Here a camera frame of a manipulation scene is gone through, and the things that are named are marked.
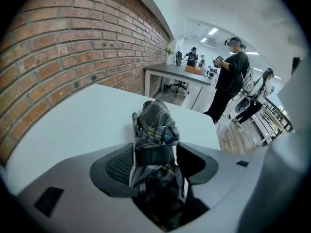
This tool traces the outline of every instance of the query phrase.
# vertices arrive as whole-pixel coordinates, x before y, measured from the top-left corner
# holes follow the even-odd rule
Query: desk leg
[[[188,95],[188,92],[190,90],[190,85],[191,85],[190,83],[187,83],[187,90],[186,90],[184,97],[186,97]]]
[[[149,89],[150,89],[150,72],[146,70],[146,77],[145,77],[145,96],[149,97]]]
[[[161,77],[161,90],[163,91],[164,89],[164,81],[165,81],[165,78],[164,77]]]
[[[201,87],[201,89],[200,89],[200,91],[199,91],[199,94],[196,96],[196,99],[195,99],[195,101],[194,101],[194,103],[193,103],[191,109],[194,108],[194,105],[195,105],[196,101],[198,100],[198,97],[200,96],[202,89],[203,89],[203,87]]]
[[[277,127],[274,127],[272,131],[261,142],[257,144],[257,146],[260,146],[261,144],[263,144],[276,130],[277,130]]]

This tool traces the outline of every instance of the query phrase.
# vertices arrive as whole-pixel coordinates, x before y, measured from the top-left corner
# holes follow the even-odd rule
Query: woman
[[[214,124],[218,122],[224,113],[230,99],[234,98],[241,90],[243,86],[242,75],[245,77],[249,68],[248,57],[242,51],[246,48],[243,42],[239,38],[233,37],[230,39],[228,45],[230,52],[234,54],[224,61],[214,62],[214,66],[221,68],[221,71],[216,84],[217,91],[214,100],[209,110],[204,112],[204,114],[209,115],[213,119]]]
[[[268,68],[262,75],[263,83],[261,88],[259,89],[258,99],[256,101],[253,100],[250,102],[249,107],[243,111],[242,113],[238,114],[232,121],[239,126],[242,127],[241,123],[248,120],[253,114],[258,112],[263,105],[264,99],[272,92],[272,85],[270,84],[269,80],[274,77],[273,70]]]

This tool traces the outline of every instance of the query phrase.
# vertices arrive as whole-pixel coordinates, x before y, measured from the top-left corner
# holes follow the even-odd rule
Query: white table
[[[191,109],[193,109],[195,103],[200,96],[202,88],[205,86],[210,86],[210,81],[204,78],[202,75],[187,72],[183,66],[174,66],[166,64],[157,64],[152,66],[147,66],[144,68],[146,70],[146,80],[145,80],[145,96],[149,97],[150,94],[150,76],[157,75],[162,77],[161,89],[163,90],[164,78],[180,80],[182,82],[188,83],[186,94],[188,93],[190,84],[197,85],[201,87],[199,94],[197,95]]]
[[[95,84],[61,102],[29,130],[9,158],[9,189],[17,195],[66,158],[134,142],[132,113],[139,114],[147,100],[154,99]],[[220,150],[209,116],[166,105],[182,142]]]
[[[281,130],[282,132],[285,132],[283,125],[279,122],[279,120],[272,114],[272,112],[269,109],[266,109],[264,106],[262,107],[263,111],[268,115],[269,118],[274,122],[275,126],[272,127],[271,132],[264,137],[262,141],[260,141],[257,146],[260,146],[263,144],[277,129]],[[255,118],[253,119],[253,122],[256,120],[256,118],[259,116],[260,111],[256,114]]]

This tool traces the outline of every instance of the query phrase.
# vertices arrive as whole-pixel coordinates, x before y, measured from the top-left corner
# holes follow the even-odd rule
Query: plaid fabric
[[[136,151],[161,145],[177,145],[180,141],[178,129],[165,103],[156,100],[142,113],[132,115]],[[180,226],[186,198],[180,168],[174,163],[165,165],[137,166],[131,186],[138,189],[134,203],[164,231]]]

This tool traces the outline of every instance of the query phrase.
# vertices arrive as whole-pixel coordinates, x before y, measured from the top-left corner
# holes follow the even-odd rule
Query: black t-shirt
[[[243,86],[243,76],[249,67],[249,59],[246,53],[240,51],[224,60],[229,63],[229,69],[221,68],[216,89],[222,88],[231,95],[236,95]]]
[[[202,60],[200,61],[199,67],[202,67],[203,64],[204,64],[204,62],[205,62],[205,59],[202,59]]]
[[[198,55],[196,53],[193,54],[192,52],[189,52],[186,54],[186,56],[188,56],[187,65],[191,67],[195,67],[195,63],[199,59]]]

